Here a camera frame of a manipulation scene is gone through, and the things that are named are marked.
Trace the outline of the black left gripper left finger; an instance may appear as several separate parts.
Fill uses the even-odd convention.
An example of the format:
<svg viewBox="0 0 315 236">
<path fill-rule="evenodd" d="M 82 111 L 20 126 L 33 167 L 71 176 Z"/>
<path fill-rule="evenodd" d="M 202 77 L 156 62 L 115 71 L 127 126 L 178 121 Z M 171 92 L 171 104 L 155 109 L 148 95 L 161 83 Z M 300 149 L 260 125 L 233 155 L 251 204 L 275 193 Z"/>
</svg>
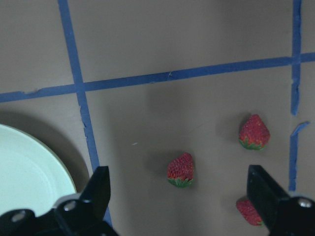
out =
<svg viewBox="0 0 315 236">
<path fill-rule="evenodd" d="M 97 219 L 104 219 L 110 201 L 110 175 L 108 166 L 99 166 L 95 169 L 79 200 L 90 205 Z"/>
</svg>

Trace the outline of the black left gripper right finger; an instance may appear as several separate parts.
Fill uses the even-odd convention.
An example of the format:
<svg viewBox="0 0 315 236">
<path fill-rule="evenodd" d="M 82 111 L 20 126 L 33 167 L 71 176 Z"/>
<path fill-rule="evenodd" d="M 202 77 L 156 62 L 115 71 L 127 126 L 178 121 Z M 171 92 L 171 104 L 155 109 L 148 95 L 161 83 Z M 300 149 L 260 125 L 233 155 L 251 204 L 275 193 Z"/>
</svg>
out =
<svg viewBox="0 0 315 236">
<path fill-rule="evenodd" d="M 280 203 L 290 200 L 290 195 L 260 165 L 249 165 L 247 197 L 267 229 L 274 229 Z"/>
</svg>

